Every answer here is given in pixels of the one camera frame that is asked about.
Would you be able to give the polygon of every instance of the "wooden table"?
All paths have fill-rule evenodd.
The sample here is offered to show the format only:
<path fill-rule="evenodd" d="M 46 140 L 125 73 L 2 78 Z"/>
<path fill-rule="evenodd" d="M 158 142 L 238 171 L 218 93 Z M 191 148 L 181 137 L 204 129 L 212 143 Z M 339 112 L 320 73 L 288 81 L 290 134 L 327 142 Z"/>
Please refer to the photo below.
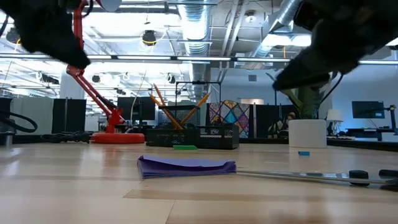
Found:
<path fill-rule="evenodd" d="M 143 154 L 233 159 L 238 169 L 397 169 L 398 154 L 287 145 L 174 151 L 145 145 L 21 144 L 0 148 L 1 223 L 397 223 L 398 194 L 344 183 L 224 175 L 142 181 Z"/>

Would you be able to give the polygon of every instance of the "white cylinder container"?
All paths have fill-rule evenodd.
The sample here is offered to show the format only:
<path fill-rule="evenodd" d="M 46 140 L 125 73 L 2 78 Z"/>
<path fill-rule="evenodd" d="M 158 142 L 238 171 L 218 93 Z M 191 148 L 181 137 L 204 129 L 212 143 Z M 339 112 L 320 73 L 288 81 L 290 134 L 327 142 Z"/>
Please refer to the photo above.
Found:
<path fill-rule="evenodd" d="M 289 146 L 326 148 L 326 121 L 322 119 L 289 121 Z"/>

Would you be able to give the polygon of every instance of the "purple cloth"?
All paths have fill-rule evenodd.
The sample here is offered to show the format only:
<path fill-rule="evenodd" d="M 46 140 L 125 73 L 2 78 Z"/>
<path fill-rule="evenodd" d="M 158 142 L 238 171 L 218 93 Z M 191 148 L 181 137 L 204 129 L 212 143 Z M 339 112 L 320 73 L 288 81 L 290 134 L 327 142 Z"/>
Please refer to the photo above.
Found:
<path fill-rule="evenodd" d="M 141 156 L 137 160 L 137 166 L 144 179 L 236 173 L 235 161 L 228 160 L 166 159 L 157 156 Z"/>

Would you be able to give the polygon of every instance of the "black plastic crate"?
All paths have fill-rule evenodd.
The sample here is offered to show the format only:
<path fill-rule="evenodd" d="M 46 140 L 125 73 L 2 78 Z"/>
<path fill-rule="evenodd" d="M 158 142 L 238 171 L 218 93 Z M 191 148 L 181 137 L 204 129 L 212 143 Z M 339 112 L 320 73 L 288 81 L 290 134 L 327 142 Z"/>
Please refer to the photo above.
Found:
<path fill-rule="evenodd" d="M 147 132 L 147 146 L 172 147 L 190 145 L 202 149 L 236 149 L 239 147 L 239 128 L 224 126 L 196 126 L 192 129 L 152 129 Z"/>
<path fill-rule="evenodd" d="M 146 135 L 146 145 L 159 147 L 192 146 L 195 145 L 196 138 L 196 129 L 149 129 Z"/>
<path fill-rule="evenodd" d="M 174 119 L 180 123 L 190 112 L 195 109 L 196 111 L 191 115 L 191 117 L 185 122 L 183 127 L 194 127 L 200 125 L 200 107 L 195 105 L 178 105 L 178 106 L 160 106 L 158 115 L 158 125 L 156 128 L 160 129 L 173 129 L 172 121 L 164 113 L 167 110 Z"/>
<path fill-rule="evenodd" d="M 203 149 L 236 149 L 239 147 L 239 127 L 235 124 L 223 126 L 199 126 L 196 147 Z"/>

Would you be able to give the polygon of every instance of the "desk lamp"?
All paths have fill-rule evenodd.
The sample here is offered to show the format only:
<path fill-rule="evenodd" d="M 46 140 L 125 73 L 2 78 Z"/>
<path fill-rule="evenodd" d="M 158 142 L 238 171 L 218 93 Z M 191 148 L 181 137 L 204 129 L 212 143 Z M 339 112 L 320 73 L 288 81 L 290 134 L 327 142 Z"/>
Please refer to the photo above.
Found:
<path fill-rule="evenodd" d="M 343 116 L 341 114 L 340 110 L 335 110 L 335 109 L 329 109 L 328 111 L 328 117 L 326 118 L 327 121 L 331 121 L 332 124 L 332 130 L 333 134 L 332 135 L 337 135 L 337 128 L 340 122 L 343 122 Z"/>

